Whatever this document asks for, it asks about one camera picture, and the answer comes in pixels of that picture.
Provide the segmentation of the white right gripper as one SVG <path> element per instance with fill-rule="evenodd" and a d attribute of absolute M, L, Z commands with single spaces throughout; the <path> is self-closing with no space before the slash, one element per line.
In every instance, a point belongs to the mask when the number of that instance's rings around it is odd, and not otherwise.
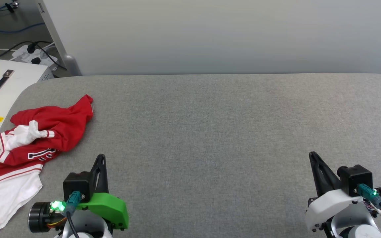
<path fill-rule="evenodd" d="M 317 199 L 305 213 L 308 231 L 319 229 L 324 223 L 330 232 L 364 223 L 364 203 L 361 196 L 351 197 L 341 190 L 340 179 L 317 152 L 309 153 Z"/>

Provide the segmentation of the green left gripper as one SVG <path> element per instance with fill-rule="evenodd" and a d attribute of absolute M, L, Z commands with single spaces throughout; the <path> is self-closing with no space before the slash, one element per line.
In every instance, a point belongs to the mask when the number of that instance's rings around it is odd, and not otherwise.
<path fill-rule="evenodd" d="M 128 229 L 129 215 L 126 203 L 109 193 L 105 155 L 97 155 L 90 173 L 90 185 L 94 194 L 89 202 L 80 202 L 76 210 L 89 210 L 98 215 L 107 223 L 109 229 Z"/>

